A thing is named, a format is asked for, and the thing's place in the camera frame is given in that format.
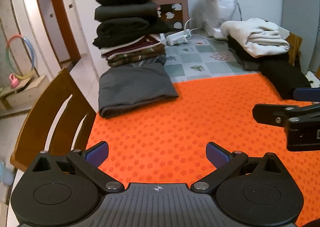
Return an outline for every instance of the door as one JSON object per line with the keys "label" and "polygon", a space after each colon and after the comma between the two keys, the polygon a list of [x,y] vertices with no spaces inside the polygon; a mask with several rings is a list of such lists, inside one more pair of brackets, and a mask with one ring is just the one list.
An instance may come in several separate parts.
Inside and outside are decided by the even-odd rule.
{"label": "door", "polygon": [[63,0],[37,0],[52,50],[60,67],[75,65],[80,59]]}

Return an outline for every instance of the maroon folded clothing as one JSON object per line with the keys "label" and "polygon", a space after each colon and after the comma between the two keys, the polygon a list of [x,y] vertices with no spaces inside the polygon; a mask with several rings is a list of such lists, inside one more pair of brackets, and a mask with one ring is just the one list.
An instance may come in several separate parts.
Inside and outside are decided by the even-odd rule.
{"label": "maroon folded clothing", "polygon": [[108,58],[108,57],[110,57],[111,55],[113,55],[115,53],[123,53],[123,52],[134,51],[136,49],[140,49],[142,47],[155,45],[155,44],[158,44],[158,43],[159,43],[159,41],[157,39],[153,38],[151,35],[146,35],[141,40],[139,40],[138,42],[136,42],[134,44],[131,44],[129,46],[122,47],[122,48],[107,52],[105,54],[102,54],[101,57],[102,58]]}

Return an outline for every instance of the white plastic bag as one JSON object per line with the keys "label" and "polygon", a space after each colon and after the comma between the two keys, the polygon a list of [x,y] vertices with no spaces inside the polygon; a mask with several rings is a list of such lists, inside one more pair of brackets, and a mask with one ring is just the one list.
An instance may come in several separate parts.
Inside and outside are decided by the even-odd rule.
{"label": "white plastic bag", "polygon": [[236,0],[202,0],[202,21],[206,32],[216,38],[223,38],[220,26],[232,20],[236,8]]}

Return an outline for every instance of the blue gripper pad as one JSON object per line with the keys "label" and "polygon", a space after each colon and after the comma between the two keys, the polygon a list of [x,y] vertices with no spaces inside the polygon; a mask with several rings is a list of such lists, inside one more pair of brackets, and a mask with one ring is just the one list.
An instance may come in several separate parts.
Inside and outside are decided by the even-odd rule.
{"label": "blue gripper pad", "polygon": [[97,145],[86,150],[84,159],[91,165],[99,167],[109,155],[109,145],[106,142],[98,143]]}
{"label": "blue gripper pad", "polygon": [[320,88],[297,88],[293,97],[297,101],[320,102]]}
{"label": "blue gripper pad", "polygon": [[216,169],[222,167],[224,164],[230,161],[230,158],[227,154],[223,153],[210,143],[208,143],[205,148],[205,154],[207,159],[215,166]]}

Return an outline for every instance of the chair backrest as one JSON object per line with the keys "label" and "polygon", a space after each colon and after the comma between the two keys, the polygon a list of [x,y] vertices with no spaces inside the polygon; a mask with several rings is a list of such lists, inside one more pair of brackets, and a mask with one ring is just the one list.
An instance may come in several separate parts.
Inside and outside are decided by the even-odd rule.
{"label": "chair backrest", "polygon": [[47,136],[61,106],[72,96],[53,131],[49,152],[53,156],[66,155],[74,149],[85,150],[96,113],[87,102],[67,69],[59,72],[29,112],[20,130],[10,162],[25,171],[36,155],[44,150]]}

